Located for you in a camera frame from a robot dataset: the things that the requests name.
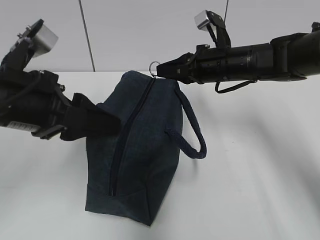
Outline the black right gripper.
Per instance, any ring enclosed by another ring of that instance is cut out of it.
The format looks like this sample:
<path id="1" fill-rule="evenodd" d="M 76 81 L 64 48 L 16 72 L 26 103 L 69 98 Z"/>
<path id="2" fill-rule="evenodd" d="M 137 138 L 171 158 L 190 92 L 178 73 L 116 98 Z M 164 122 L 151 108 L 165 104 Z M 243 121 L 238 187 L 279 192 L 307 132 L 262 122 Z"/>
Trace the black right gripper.
<path id="1" fill-rule="evenodd" d="M 250 50 L 208 48 L 199 45 L 195 53 L 185 53 L 177 59 L 156 67 L 158 77 L 176 79 L 185 84 L 217 83 L 248 80 Z"/>

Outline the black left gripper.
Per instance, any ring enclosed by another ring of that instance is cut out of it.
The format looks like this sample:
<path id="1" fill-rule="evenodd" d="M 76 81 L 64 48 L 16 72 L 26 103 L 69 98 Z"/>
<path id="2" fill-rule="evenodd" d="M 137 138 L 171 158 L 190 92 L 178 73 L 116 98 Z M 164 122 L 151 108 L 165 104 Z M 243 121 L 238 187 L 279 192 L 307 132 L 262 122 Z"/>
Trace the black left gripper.
<path id="1" fill-rule="evenodd" d="M 63 141 L 84 137 L 114 136 L 121 120 L 75 93 L 64 96 L 59 76 L 50 71 L 6 70 L 0 74 L 0 125 L 30 132 L 49 140 L 60 134 Z"/>

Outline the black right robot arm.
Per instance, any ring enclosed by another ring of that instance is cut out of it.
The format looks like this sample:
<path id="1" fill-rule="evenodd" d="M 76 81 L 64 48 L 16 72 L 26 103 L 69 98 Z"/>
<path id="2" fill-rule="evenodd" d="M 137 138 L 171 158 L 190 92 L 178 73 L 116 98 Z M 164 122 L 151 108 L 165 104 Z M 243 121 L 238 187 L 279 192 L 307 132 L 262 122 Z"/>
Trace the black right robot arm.
<path id="1" fill-rule="evenodd" d="M 197 46 L 162 63 L 157 75 L 184 84 L 304 80 L 320 73 L 320 32 L 295 33 L 269 43 L 227 48 Z"/>

